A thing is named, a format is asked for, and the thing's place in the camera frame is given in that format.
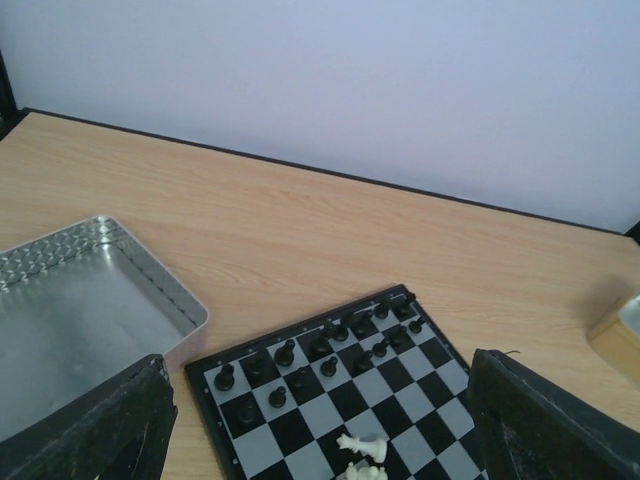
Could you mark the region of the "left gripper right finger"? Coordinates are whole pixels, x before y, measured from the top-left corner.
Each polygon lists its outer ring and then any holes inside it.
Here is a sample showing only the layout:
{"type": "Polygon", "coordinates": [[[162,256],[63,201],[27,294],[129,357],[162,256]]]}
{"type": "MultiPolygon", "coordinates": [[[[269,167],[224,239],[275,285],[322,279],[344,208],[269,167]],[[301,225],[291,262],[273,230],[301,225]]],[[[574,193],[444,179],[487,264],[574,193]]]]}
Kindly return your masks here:
{"type": "Polygon", "coordinates": [[[498,350],[475,351],[468,402],[491,479],[637,479],[639,433],[498,350]]]}

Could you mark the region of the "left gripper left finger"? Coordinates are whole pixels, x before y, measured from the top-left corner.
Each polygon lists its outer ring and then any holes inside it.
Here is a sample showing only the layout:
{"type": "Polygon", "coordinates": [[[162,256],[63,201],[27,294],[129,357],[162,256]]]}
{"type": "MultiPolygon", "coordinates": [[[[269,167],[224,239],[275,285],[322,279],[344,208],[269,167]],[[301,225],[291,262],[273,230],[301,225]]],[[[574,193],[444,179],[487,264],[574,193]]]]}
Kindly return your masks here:
{"type": "Polygon", "coordinates": [[[159,479],[178,415],[165,359],[143,357],[1,442],[3,479],[159,479]]]}

